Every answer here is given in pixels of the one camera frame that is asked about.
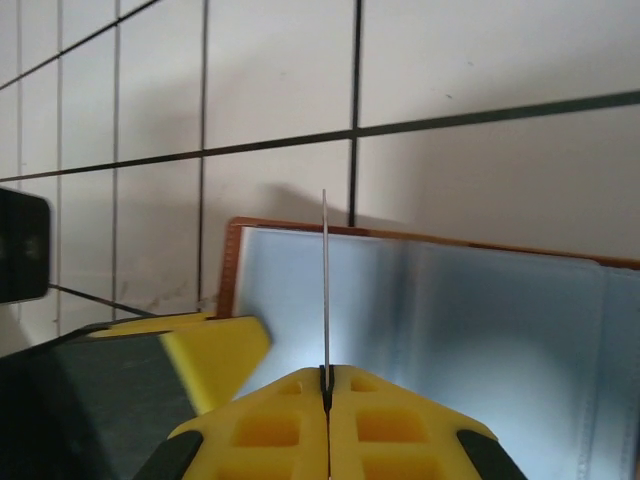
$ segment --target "thin metal needle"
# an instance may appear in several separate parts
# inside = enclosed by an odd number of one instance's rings
[[[329,387],[329,226],[327,191],[322,190],[322,254],[324,260],[324,384]]]

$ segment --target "yellow plastic part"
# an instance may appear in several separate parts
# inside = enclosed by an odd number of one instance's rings
[[[481,480],[456,438],[483,424],[365,370],[334,367],[333,480]]]
[[[199,322],[160,340],[198,415],[230,402],[270,348],[255,317]]]
[[[204,440],[183,480],[327,480],[327,418],[317,368],[298,370],[182,424]]]
[[[186,315],[169,315],[166,317],[143,318],[129,322],[115,323],[106,330],[99,330],[89,334],[90,337],[104,338],[121,335],[135,335],[140,333],[164,332],[177,328],[192,327],[204,322],[210,313],[191,313]]]

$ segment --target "black plastic part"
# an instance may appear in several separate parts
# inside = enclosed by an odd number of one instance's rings
[[[181,480],[202,444],[196,430],[165,440],[142,466],[133,480]]]
[[[0,188],[0,304],[47,293],[50,249],[47,201]]]
[[[320,391],[322,392],[322,403],[325,413],[331,410],[333,398],[333,386],[335,384],[333,365],[329,365],[329,385],[326,385],[326,376],[324,374],[324,365],[320,365]]]
[[[482,480],[527,480],[493,438],[473,430],[459,430],[457,436]]]

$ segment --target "white tile wall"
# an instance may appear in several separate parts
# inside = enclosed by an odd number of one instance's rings
[[[18,75],[18,0],[0,2],[0,85]]]
[[[19,64],[26,71],[56,55],[59,33],[65,48],[113,22],[117,1],[0,0],[0,86],[16,77]],[[203,0],[120,0],[120,15],[141,5],[148,8],[119,27],[118,78],[112,28],[62,57],[60,91],[56,61],[0,90],[0,185],[18,186],[2,181],[18,172],[54,172],[59,161],[63,169],[106,165],[65,174],[59,182],[55,176],[22,181],[54,208],[60,194],[62,286],[111,300],[115,224],[116,301],[155,313],[195,309],[200,240],[201,305],[211,308],[229,218],[316,222],[320,191],[327,188],[332,223],[346,222],[349,141],[207,158],[201,239],[199,159],[125,167],[117,174],[109,164],[114,157],[193,152],[201,141],[215,148],[348,129],[354,2],[211,0],[205,19]],[[632,0],[606,7],[569,0],[366,0],[360,124],[637,90],[639,10]],[[361,139],[358,222],[640,257],[639,111]],[[52,279],[58,281],[55,265]],[[54,292],[20,308],[32,341],[56,334],[58,310],[63,332],[111,316],[111,308],[99,303],[65,294],[58,305],[58,297]],[[116,312],[117,318],[131,316]]]
[[[113,161],[114,32],[109,30],[63,57],[62,168]]]
[[[112,308],[84,298],[60,293],[60,334],[93,323],[110,322]]]
[[[346,225],[348,172],[346,141],[208,158],[202,236],[203,308],[212,309],[215,304],[225,225],[231,218],[319,223],[322,207],[318,199],[326,188],[331,224]]]
[[[362,141],[362,226],[640,258],[640,107]]]
[[[22,174],[58,168],[58,65],[22,80]]]
[[[639,85],[635,0],[364,4],[362,125]]]
[[[162,0],[122,25],[120,161],[199,147],[202,14]]]
[[[62,48],[113,22],[116,0],[62,0]]]
[[[0,178],[18,174],[18,85],[0,90]]]
[[[61,177],[60,284],[111,299],[113,171]]]
[[[58,52],[58,1],[20,0],[22,71]]]
[[[353,2],[211,2],[207,145],[350,125]]]
[[[119,171],[116,301],[196,309],[198,172],[197,159]]]

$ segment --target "black rubber edge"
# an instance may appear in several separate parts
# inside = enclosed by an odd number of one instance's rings
[[[133,480],[181,480],[202,441],[202,434],[196,430],[165,440],[158,445]]]
[[[456,435],[482,480],[527,480],[497,440],[473,430]]]
[[[324,365],[320,365],[320,391],[322,392],[322,404],[324,405],[324,411],[327,414],[329,413],[329,410],[331,410],[331,404],[333,402],[333,386],[335,383],[333,365],[329,365],[329,385],[326,384]]]

